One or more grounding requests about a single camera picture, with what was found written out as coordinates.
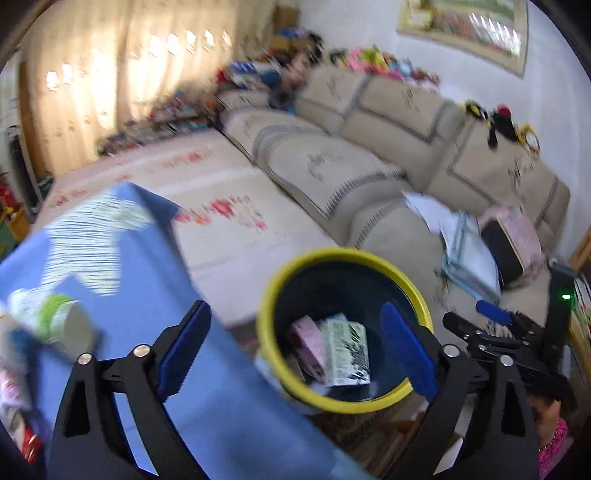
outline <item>pile of toys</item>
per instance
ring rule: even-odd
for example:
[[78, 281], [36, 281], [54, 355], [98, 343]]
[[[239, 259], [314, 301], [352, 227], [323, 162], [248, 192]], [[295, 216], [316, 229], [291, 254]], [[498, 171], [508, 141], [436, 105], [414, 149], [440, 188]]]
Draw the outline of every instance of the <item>pile of toys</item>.
[[414, 67], [409, 59], [398, 59], [389, 53], [383, 53], [375, 45], [371, 48], [353, 50], [333, 50], [324, 55], [332, 65], [348, 68], [354, 72], [381, 75], [400, 82], [413, 83], [427, 88], [437, 89], [441, 78], [435, 73], [427, 73]]
[[155, 106], [143, 121], [130, 119], [125, 130], [105, 138], [96, 144], [98, 156], [113, 156], [121, 151], [132, 150], [176, 135], [186, 135], [211, 125], [209, 102], [192, 105], [185, 92], [177, 90], [174, 95]]

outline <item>metal screw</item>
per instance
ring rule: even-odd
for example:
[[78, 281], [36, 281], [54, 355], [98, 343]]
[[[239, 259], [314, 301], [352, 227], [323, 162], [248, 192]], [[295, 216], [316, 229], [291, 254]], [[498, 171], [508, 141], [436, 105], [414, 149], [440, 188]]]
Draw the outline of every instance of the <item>metal screw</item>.
[[443, 347], [443, 353], [451, 358], [460, 356], [460, 349], [455, 345], [446, 345]]
[[138, 345], [137, 347], [134, 348], [134, 355], [138, 356], [140, 358], [148, 355], [149, 352], [150, 352], [149, 345]]
[[83, 353], [82, 355], [80, 355], [78, 357], [78, 363], [80, 365], [87, 365], [90, 363], [90, 361], [92, 360], [92, 355], [89, 353]]
[[513, 365], [513, 359], [509, 355], [501, 355], [501, 363], [506, 367]]

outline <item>sofa cushion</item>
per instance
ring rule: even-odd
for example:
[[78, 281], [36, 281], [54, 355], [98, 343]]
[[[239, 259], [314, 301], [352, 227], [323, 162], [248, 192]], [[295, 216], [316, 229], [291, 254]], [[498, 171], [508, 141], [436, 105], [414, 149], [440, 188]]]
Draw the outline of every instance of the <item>sofa cushion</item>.
[[425, 142], [407, 130], [362, 110], [351, 114], [341, 136], [367, 148], [385, 162], [400, 165], [417, 192], [427, 184], [429, 172], [437, 167], [447, 146], [439, 138]]
[[337, 134], [367, 79], [364, 73], [332, 66], [317, 67], [310, 72], [306, 87], [297, 96], [295, 112], [327, 132]]
[[224, 134], [251, 162], [269, 138], [278, 132], [325, 135], [317, 125], [285, 112], [249, 108], [234, 112], [224, 126]]
[[490, 205], [523, 206], [542, 247], [549, 249], [569, 204], [568, 187], [521, 145], [497, 134], [498, 148], [492, 150], [488, 138], [484, 123], [467, 121], [425, 193], [477, 216]]
[[220, 104], [220, 120], [223, 124], [236, 110], [242, 108], [266, 108], [269, 106], [269, 92], [259, 90], [228, 90], [217, 96]]
[[464, 118], [458, 106], [435, 93], [376, 77], [341, 135], [400, 165], [413, 188], [422, 191]]
[[260, 157], [259, 166], [339, 245], [348, 240], [357, 211], [411, 190], [399, 167], [341, 138], [276, 135]]
[[444, 249], [425, 221], [410, 211], [404, 198], [378, 202], [353, 219], [347, 245], [385, 258], [417, 286], [427, 304], [440, 285]]

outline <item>white carton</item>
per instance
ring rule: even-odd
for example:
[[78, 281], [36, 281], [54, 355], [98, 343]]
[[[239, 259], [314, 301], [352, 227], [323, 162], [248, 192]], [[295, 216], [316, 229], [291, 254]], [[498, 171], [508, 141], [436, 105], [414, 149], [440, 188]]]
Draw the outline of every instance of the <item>white carton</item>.
[[328, 317], [320, 328], [326, 345], [325, 386], [369, 384], [365, 327], [357, 322], [349, 322], [345, 315], [338, 313]]

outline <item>cardboard box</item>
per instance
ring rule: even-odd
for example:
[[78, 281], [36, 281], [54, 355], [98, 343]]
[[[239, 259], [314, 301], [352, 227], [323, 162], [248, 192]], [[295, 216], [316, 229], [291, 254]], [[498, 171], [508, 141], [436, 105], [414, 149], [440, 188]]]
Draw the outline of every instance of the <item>cardboard box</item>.
[[297, 51], [305, 50], [313, 44], [314, 41], [311, 38], [294, 38], [291, 40], [291, 46]]
[[311, 38], [285, 38], [281, 35], [273, 35], [269, 40], [269, 48], [273, 51], [305, 50], [314, 44]]
[[291, 49], [291, 40], [281, 35], [273, 35], [269, 40], [269, 48], [274, 51], [289, 51]]
[[273, 33], [279, 33], [284, 28], [300, 26], [300, 9], [278, 5], [273, 13]]

